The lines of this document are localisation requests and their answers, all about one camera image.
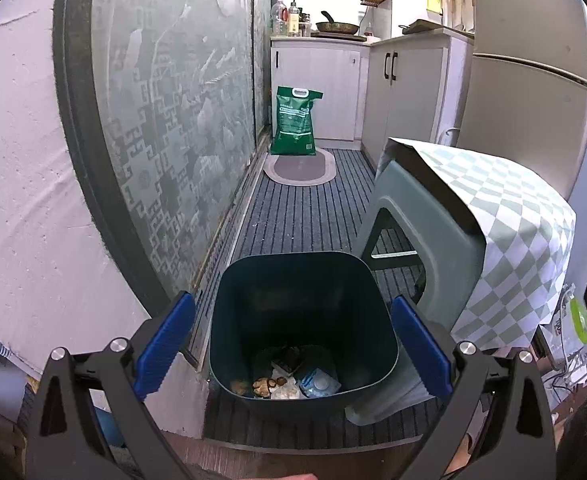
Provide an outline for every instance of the kitchen cabinet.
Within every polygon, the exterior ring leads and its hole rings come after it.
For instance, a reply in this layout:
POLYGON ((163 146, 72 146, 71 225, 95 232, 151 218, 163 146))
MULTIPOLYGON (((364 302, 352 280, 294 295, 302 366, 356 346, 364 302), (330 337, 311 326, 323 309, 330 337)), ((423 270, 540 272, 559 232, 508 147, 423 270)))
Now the kitchen cabinet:
POLYGON ((389 137, 439 142, 460 128, 472 48, 448 29, 370 47, 362 143, 374 167, 389 137))
POLYGON ((369 54, 369 81, 365 103, 365 124, 363 126, 363 150, 365 153, 382 153, 384 149, 382 132, 387 131, 387 115, 391 98, 390 74, 391 53, 385 48, 372 49, 369 54))
POLYGON ((323 92, 323 97, 314 101, 311 110, 315 139, 345 143, 358 140, 357 149, 365 107, 368 54, 366 44, 353 41, 320 38, 272 40, 274 126, 278 86, 317 90, 323 92))

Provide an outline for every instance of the bag handle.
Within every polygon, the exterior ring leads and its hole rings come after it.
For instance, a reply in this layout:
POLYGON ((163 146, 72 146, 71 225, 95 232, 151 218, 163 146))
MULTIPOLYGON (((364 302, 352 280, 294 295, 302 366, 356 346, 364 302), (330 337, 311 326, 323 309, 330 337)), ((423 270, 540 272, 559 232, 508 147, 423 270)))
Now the bag handle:
POLYGON ((306 88, 292 88, 292 94, 294 97, 308 97, 309 91, 306 88))

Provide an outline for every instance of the refrigerator door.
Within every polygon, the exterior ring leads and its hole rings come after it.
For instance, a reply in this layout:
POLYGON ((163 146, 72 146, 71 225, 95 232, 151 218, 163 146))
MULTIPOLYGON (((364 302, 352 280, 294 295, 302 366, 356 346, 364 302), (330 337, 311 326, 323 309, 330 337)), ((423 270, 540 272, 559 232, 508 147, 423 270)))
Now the refrigerator door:
POLYGON ((586 87, 514 62, 472 59, 458 148, 522 164, 566 199, 586 145, 586 87))
POLYGON ((587 81, 582 0, 476 0, 474 52, 526 59, 587 81))

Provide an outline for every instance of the metal screw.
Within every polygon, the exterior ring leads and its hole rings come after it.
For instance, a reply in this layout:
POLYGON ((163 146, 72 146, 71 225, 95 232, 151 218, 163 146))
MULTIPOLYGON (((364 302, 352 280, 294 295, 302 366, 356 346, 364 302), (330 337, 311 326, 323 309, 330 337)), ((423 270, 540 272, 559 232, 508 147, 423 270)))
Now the metal screw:
POLYGON ((518 354, 518 357, 520 358, 520 361, 522 361, 523 363, 530 363, 531 361, 533 361, 533 356, 531 355, 531 352, 529 352, 528 350, 522 350, 518 354))
POLYGON ((465 355, 474 355, 476 353, 476 346, 469 341, 463 341, 458 345, 458 348, 465 355))
POLYGON ((112 352, 122 352, 125 348, 127 348, 127 339, 124 339, 123 337, 114 339, 111 343, 109 343, 109 349, 112 352))
POLYGON ((59 346, 58 348, 54 348, 54 350, 52 351, 52 359, 54 361, 59 361, 60 359, 62 359, 64 357, 65 354, 66 354, 65 349, 62 348, 61 346, 59 346))

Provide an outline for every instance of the trash can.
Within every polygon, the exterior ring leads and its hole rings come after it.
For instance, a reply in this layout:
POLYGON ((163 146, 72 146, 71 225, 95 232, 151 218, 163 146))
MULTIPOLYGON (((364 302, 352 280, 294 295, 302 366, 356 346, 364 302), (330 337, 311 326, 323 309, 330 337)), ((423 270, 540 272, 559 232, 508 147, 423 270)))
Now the trash can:
POLYGON ((387 307, 371 271, 352 254, 249 256, 222 275, 212 319, 211 372, 259 416, 296 420, 339 412, 383 381, 397 359, 387 307), (251 385, 271 377, 270 357, 283 347, 301 351, 294 378, 318 367, 340 382, 339 391, 296 400, 255 397, 251 385))

